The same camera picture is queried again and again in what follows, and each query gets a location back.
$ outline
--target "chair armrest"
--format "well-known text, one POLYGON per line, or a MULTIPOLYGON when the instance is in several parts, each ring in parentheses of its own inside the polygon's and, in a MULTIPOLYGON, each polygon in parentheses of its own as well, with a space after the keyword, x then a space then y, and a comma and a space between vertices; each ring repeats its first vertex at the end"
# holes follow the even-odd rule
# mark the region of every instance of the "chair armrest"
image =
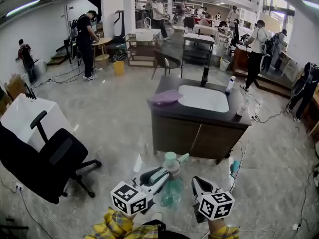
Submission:
POLYGON ((54 152, 54 154, 50 157, 49 162, 52 165, 55 165, 64 155, 65 153, 70 149, 73 142, 70 138, 67 138, 64 143, 54 152))
POLYGON ((31 129, 34 129, 38 123, 41 123, 41 120, 47 115, 46 111, 42 111, 31 123, 31 129))

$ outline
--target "concrete floor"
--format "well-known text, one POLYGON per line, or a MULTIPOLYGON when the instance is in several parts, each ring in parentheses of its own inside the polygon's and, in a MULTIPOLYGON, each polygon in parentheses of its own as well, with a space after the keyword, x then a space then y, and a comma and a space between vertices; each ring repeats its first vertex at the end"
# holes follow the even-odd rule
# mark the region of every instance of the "concrete floor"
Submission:
MULTIPOLYGON (((37 82, 71 70, 68 62, 49 71, 37 82)), ((74 71, 58 80, 74 75, 74 71)), ((186 64, 184 78, 200 80, 202 66, 186 64)), ((90 233, 91 226, 101 222, 111 204, 110 191, 120 182, 134 175, 136 160, 140 157, 142 167, 161 165, 163 153, 153 156, 151 113, 146 99, 151 97, 159 83, 163 70, 158 70, 153 80, 153 69, 126 66, 125 76, 115 77, 112 69, 98 71, 98 79, 87 82, 82 75, 67 84, 46 83, 35 89, 40 98, 58 103, 62 112, 73 127, 77 127, 76 137, 87 147, 87 160, 99 159, 103 166, 98 170, 84 171, 83 181, 95 193, 91 199, 76 183, 70 182, 67 188, 68 198, 60 198, 54 205, 41 199, 28 189, 23 195, 26 204, 34 216, 55 239, 82 238, 90 233)), ((178 77, 180 70, 172 70, 172 77, 178 77)), ((209 82, 226 85, 230 74, 211 67, 209 82)), ((239 89, 237 79, 235 88, 239 89)), ((266 120, 284 109, 287 99, 251 87, 251 94, 261 104, 258 116, 266 120)), ((258 107, 251 99, 249 112, 258 107)), ((291 239, 293 224, 299 222, 304 201, 304 188, 307 178, 318 159, 314 144, 306 138, 303 124, 293 121, 293 116, 282 114, 267 123, 253 123, 242 137, 245 151, 242 168, 233 191, 235 206, 226 223, 240 226, 241 238, 273 238, 271 229, 281 228, 276 238, 291 239)), ((240 160, 242 152, 240 142, 233 148, 231 156, 240 160)), ((3 182, 15 187, 16 179, 0 165, 3 182)), ((191 158, 182 167, 182 179, 185 192, 177 209, 166 210, 159 204, 152 207, 146 217, 137 217, 142 222, 155 211, 164 214, 167 229, 181 232, 192 239, 200 239, 208 231, 206 223, 198 225, 193 214, 193 194, 191 179, 202 176, 216 182, 224 190, 230 189, 229 160, 216 166, 214 160, 191 158)), ((307 200, 303 216, 312 228, 319 220, 318 194, 310 178, 307 200)), ((45 239, 46 234, 31 220, 19 194, 12 193, 0 185, 0 212, 6 217, 15 218, 21 225, 30 227, 27 238, 45 239)), ((311 238, 315 233, 307 231, 303 222, 295 238, 311 238)))

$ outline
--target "faucet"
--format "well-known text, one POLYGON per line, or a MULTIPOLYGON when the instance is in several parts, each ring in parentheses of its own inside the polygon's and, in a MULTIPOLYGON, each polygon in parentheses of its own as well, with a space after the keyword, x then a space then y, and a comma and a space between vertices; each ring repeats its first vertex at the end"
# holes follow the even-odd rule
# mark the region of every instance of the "faucet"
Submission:
POLYGON ((147 19, 150 20, 150 24, 149 24, 149 25, 146 24, 146 27, 147 27, 148 29, 152 29, 152 20, 151 20, 151 18, 149 18, 149 17, 145 18, 145 19, 144 19, 144 24, 145 24, 145 22, 146 22, 147 19))
POLYGON ((203 72, 203 76, 202 76, 201 82, 200 82, 201 87, 206 87, 206 83, 208 81, 208 71, 209 71, 209 67, 205 67, 204 72, 203 72))

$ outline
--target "dark countertop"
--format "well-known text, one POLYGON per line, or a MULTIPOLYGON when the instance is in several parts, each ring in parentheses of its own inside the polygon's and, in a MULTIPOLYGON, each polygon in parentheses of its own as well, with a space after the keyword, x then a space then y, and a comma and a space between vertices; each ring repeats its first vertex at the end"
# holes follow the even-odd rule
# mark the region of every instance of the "dark countertop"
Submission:
MULTIPOLYGON (((178 77, 162 76, 159 82, 159 86, 156 90, 156 94, 168 90, 178 91, 181 85, 199 87, 200 82, 189 79, 181 79, 178 77)), ((223 93, 225 93, 226 91, 226 86, 216 85, 212 83, 207 83, 205 88, 219 90, 223 93)), ((178 101, 167 105, 156 105, 151 103, 149 103, 149 105, 152 113, 161 117, 170 117, 208 124, 222 124, 224 126, 227 126, 227 124, 231 124, 231 126, 237 128, 247 128, 248 126, 250 126, 251 121, 247 112, 242 117, 236 114, 240 104, 243 101, 241 93, 238 90, 233 89, 231 93, 226 94, 226 96, 229 105, 229 111, 226 113, 188 107, 180 104, 178 101)))

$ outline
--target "yellow bucket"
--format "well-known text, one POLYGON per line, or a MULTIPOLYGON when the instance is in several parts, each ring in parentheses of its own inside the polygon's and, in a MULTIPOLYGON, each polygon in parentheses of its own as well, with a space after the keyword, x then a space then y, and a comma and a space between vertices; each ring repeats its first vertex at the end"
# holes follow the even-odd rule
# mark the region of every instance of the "yellow bucket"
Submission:
POLYGON ((124 75, 124 61, 115 61, 113 65, 116 76, 124 75))

